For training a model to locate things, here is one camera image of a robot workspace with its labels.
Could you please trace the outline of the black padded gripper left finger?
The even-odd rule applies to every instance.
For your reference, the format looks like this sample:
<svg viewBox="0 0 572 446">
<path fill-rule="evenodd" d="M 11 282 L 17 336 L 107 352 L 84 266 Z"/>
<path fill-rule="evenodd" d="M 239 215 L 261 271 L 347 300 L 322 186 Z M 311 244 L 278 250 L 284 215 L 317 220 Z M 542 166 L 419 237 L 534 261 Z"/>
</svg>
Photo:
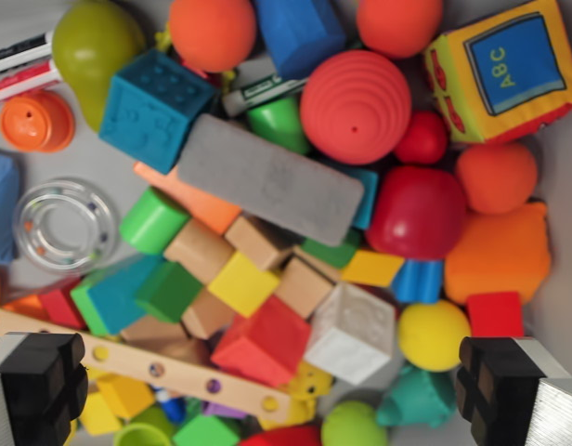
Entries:
<svg viewBox="0 0 572 446">
<path fill-rule="evenodd" d="M 0 337 L 0 445 L 62 445 L 82 413 L 88 377 L 79 334 Z"/>
</svg>

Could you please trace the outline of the black padded gripper right finger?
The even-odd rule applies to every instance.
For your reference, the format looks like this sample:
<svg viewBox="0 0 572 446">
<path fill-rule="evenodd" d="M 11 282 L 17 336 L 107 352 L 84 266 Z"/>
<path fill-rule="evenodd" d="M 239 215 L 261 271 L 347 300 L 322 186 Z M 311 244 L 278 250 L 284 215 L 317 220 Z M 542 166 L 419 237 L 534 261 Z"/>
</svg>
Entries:
<svg viewBox="0 0 572 446">
<path fill-rule="evenodd" d="M 572 375 L 533 337 L 465 337 L 457 405 L 478 445 L 572 445 Z"/>
</svg>

